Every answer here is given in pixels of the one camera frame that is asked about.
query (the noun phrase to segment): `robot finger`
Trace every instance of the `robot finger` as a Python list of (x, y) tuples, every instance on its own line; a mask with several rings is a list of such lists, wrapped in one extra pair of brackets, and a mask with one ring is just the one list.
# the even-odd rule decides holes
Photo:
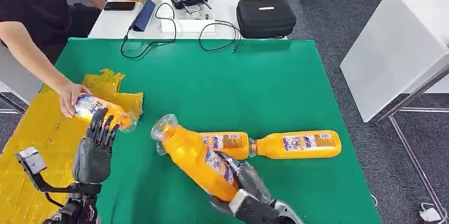
[(107, 149), (109, 149), (109, 151), (112, 151), (112, 145), (114, 144), (115, 134), (116, 134), (118, 128), (119, 128), (118, 124), (114, 125), (114, 128), (112, 128), (112, 130), (109, 132), (109, 134), (106, 138), (105, 147)]
[(248, 162), (240, 162), (221, 151), (215, 152), (228, 163), (240, 189), (246, 190), (261, 202), (269, 203), (272, 200), (264, 182)]
[(240, 162), (238, 160), (232, 158), (231, 156), (222, 151), (215, 151), (215, 153), (218, 154), (222, 159), (224, 159), (228, 163), (229, 167), (234, 173), (237, 172), (238, 167), (240, 166)]
[(98, 129), (103, 123), (104, 116), (106, 115), (107, 108), (98, 109), (93, 115), (91, 122), (87, 126), (86, 138), (95, 139)]
[(100, 133), (98, 139), (95, 139), (97, 145), (106, 146), (106, 140), (107, 140), (107, 136), (109, 133), (109, 127), (111, 126), (111, 122), (113, 119), (114, 119), (114, 115), (110, 115), (104, 122), (104, 125), (101, 128), (101, 133)]
[(212, 205), (212, 207), (215, 208), (215, 210), (217, 210), (221, 213), (224, 213), (226, 215), (229, 215), (229, 216), (234, 215), (233, 212), (231, 211), (231, 209), (229, 208), (229, 202), (225, 202), (216, 196), (210, 196), (209, 202)]

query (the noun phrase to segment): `metal table leg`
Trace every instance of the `metal table leg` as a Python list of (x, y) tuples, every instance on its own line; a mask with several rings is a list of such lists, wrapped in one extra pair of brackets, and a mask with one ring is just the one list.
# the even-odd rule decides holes
[(8, 98), (5, 94), (0, 93), (0, 100), (5, 102), (8, 106), (12, 108), (11, 109), (0, 109), (0, 113), (4, 114), (13, 114), (12, 112), (15, 111), (19, 114), (25, 114), (25, 109), (23, 109), (21, 106), (17, 105), (14, 101), (12, 101), (10, 98)]
[(398, 123), (394, 119), (393, 115), (388, 116), (388, 118), (391, 121), (391, 124), (393, 125), (394, 129), (396, 130), (396, 133), (398, 134), (399, 138), (401, 139), (402, 144), (404, 145), (405, 150), (407, 151), (408, 156), (411, 159), (411, 162), (415, 166), (416, 171), (418, 172), (419, 176), (421, 177), (421, 180), (423, 180), (424, 186), (426, 187), (427, 192), (429, 193), (430, 197), (432, 198), (432, 201), (436, 207), (436, 210), (438, 211), (439, 215), (441, 217), (444, 216), (443, 206), (441, 205), (437, 195), (435, 194), (435, 191), (432, 187), (432, 185), (429, 182), (429, 179), (427, 178), (426, 174), (424, 173), (423, 169), (421, 168), (421, 165), (418, 162), (418, 159), (416, 158), (415, 154), (411, 150), (410, 145), (407, 142), (406, 137), (402, 133), (401, 129), (399, 128)]
[(401, 112), (449, 113), (444, 107), (403, 107)]
[(396, 106), (394, 106), (392, 109), (390, 109), (386, 114), (384, 114), (382, 117), (380, 117), (376, 121), (376, 124), (379, 125), (380, 122), (382, 122), (385, 118), (396, 114), (403, 107), (410, 104), (410, 102), (412, 102), (414, 99), (419, 97), (423, 92), (427, 91), (433, 85), (438, 83), (438, 81), (443, 79), (447, 74), (449, 74), (449, 64), (446, 67), (444, 67), (442, 70), (440, 70), (437, 74), (435, 74), (433, 77), (431, 77), (429, 80), (427, 80), (424, 84), (422, 84), (422, 86), (418, 87), (416, 90), (414, 90), (412, 93), (410, 93), (405, 99), (403, 99)]

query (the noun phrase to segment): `smartphone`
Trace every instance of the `smartphone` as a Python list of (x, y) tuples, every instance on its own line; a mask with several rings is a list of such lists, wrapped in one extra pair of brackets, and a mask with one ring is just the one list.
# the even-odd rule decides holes
[(104, 6), (105, 11), (132, 11), (135, 2), (107, 2)]

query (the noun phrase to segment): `white cable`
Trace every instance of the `white cable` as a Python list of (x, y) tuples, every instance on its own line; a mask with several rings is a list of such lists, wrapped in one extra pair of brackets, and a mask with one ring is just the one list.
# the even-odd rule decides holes
[(373, 200), (374, 200), (374, 206), (377, 207), (378, 204), (379, 204), (378, 199), (377, 199), (373, 194), (371, 194), (371, 197), (372, 197)]
[[(423, 203), (421, 203), (421, 208), (423, 209), (423, 211), (428, 210), (424, 207), (425, 205), (430, 205), (431, 207), (435, 206), (434, 204), (423, 202)], [(443, 208), (443, 212), (444, 212), (444, 216), (442, 216), (441, 221), (438, 222), (437, 224), (443, 224), (447, 220), (447, 210), (445, 208)]]

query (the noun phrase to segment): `black cable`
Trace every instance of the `black cable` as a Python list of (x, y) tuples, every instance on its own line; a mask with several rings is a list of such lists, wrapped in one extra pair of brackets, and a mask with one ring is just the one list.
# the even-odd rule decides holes
[[(162, 7), (162, 5), (164, 5), (164, 4), (168, 5), (168, 7), (170, 7), (170, 8), (172, 9), (172, 12), (173, 12), (173, 18), (172, 18), (172, 19), (169, 18), (169, 17), (159, 17), (159, 16), (157, 16), (157, 13), (159, 12), (160, 7)], [(134, 25), (134, 24), (133, 24), (133, 25), (131, 25), (131, 26), (128, 28), (128, 31), (127, 31), (125, 37), (123, 37), (122, 46), (120, 47), (120, 53), (121, 53), (124, 57), (126, 57), (126, 58), (128, 58), (128, 59), (139, 59), (139, 58), (141, 58), (141, 57), (147, 52), (147, 50), (150, 48), (150, 46), (151, 46), (152, 44), (154, 44), (154, 43), (163, 43), (163, 45), (166, 45), (166, 44), (169, 44), (169, 43), (173, 43), (173, 42), (176, 40), (176, 23), (175, 23), (175, 20), (174, 20), (174, 19), (175, 19), (175, 10), (172, 8), (172, 6), (171, 6), (170, 4), (168, 4), (168, 3), (161, 3), (161, 4), (159, 5), (159, 7), (157, 7), (157, 9), (156, 9), (155, 18), (157, 18), (157, 19), (166, 19), (166, 20), (170, 20), (171, 22), (173, 22), (173, 26), (175, 27), (175, 36), (173, 37), (173, 40), (171, 40), (171, 41), (153, 41), (153, 42), (151, 42), (150, 44), (148, 44), (147, 47), (143, 50), (143, 52), (140, 53), (138, 56), (127, 56), (127, 55), (125, 55), (124, 52), (123, 52), (123, 47), (125, 46), (125, 43), (126, 43), (126, 41), (128, 40), (128, 34), (129, 34), (129, 32), (132, 30), (132, 27), (133, 27), (133, 25)]]
[(55, 205), (59, 206), (60, 208), (63, 208), (63, 207), (64, 207), (63, 204), (61, 204), (61, 203), (59, 203), (59, 202), (53, 200), (53, 199), (50, 197), (50, 194), (49, 194), (48, 192), (44, 192), (44, 194), (45, 194), (45, 197), (47, 198), (47, 200), (48, 200), (50, 203), (55, 204)]
[[(230, 23), (230, 22), (228, 22), (228, 21), (222, 21), (222, 20), (215, 20), (215, 21), (217, 21), (217, 22), (219, 22), (219, 23), (210, 23), (210, 24), (206, 25), (206, 26), (203, 28), (203, 30), (201, 30), (200, 36), (198, 37), (198, 43), (200, 44), (200, 47), (201, 47), (204, 51), (207, 51), (207, 52), (214, 52), (214, 51), (222, 50), (222, 49), (227, 48), (228, 46), (232, 45), (232, 44), (236, 41), (236, 38), (237, 38), (237, 32), (238, 32), (238, 33), (240, 34), (240, 38), (239, 38), (237, 44), (236, 44), (236, 45), (234, 46), (234, 48), (232, 49), (232, 51), (235, 52), (236, 49), (237, 49), (237, 47), (240, 45), (240, 42), (241, 42), (241, 32), (240, 32), (240, 30), (239, 30), (237, 27), (235, 27), (232, 23)], [(233, 30), (234, 30), (234, 38), (232, 39), (232, 41), (231, 41), (230, 43), (228, 43), (228, 44), (226, 44), (226, 45), (224, 45), (224, 46), (222, 46), (222, 47), (212, 48), (212, 49), (207, 49), (207, 48), (205, 48), (205, 47), (203, 46), (203, 44), (201, 43), (201, 36), (203, 35), (204, 30), (205, 30), (208, 26), (211, 26), (211, 25), (225, 25), (225, 26), (228, 26), (228, 27), (233, 28)]]

